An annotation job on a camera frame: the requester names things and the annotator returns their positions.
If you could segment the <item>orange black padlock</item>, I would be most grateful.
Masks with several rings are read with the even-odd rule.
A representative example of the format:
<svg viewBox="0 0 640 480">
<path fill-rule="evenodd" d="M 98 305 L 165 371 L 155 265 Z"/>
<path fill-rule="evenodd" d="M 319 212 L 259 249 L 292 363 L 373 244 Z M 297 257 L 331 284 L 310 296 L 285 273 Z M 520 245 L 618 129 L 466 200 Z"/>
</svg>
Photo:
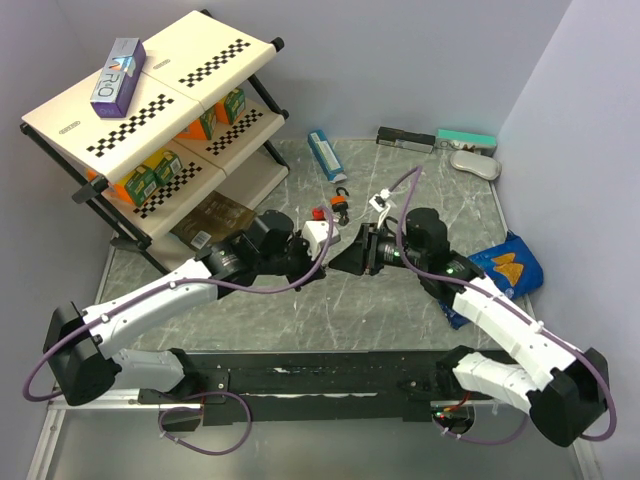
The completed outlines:
<svg viewBox="0 0 640 480">
<path fill-rule="evenodd" d="M 337 187 L 336 194 L 330 199 L 331 209 L 335 213 L 342 214 L 346 212 L 349 208 L 347 198 L 349 197 L 349 192 L 344 187 Z"/>
</svg>

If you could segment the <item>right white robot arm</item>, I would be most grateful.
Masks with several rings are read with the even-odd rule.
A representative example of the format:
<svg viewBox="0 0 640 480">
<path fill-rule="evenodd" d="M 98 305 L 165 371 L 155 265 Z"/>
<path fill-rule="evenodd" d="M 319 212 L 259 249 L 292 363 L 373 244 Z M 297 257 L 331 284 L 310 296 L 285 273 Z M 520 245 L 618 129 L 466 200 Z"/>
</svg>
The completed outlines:
<svg viewBox="0 0 640 480">
<path fill-rule="evenodd" d="M 468 258 L 451 250 L 436 210 L 417 208 L 401 236 L 364 223 L 332 269 L 375 275 L 385 266 L 426 271 L 424 290 L 489 335 L 511 358 L 504 364 L 458 347 L 439 364 L 438 390 L 448 398 L 477 392 L 526 413 L 552 443 L 567 447 L 610 411 L 609 372 L 594 348 L 581 351 L 551 334 L 509 300 Z"/>
</svg>

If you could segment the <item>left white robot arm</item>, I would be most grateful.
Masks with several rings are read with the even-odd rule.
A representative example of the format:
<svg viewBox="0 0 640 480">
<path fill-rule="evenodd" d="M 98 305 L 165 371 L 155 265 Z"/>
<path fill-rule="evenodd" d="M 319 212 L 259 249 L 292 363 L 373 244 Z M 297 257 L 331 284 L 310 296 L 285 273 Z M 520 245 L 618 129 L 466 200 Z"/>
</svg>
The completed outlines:
<svg viewBox="0 0 640 480">
<path fill-rule="evenodd" d="M 259 276 L 282 276 L 298 290 L 325 276 L 322 262 L 339 231 L 332 220 L 311 220 L 300 230 L 282 212 L 269 210 L 163 277 L 120 298 L 78 308 L 56 308 L 43 346 L 58 394 L 70 406 L 90 403 L 114 388 L 150 389 L 177 402 L 199 387 L 180 349 L 136 351 L 130 343 L 182 312 L 234 292 L 257 293 Z"/>
</svg>

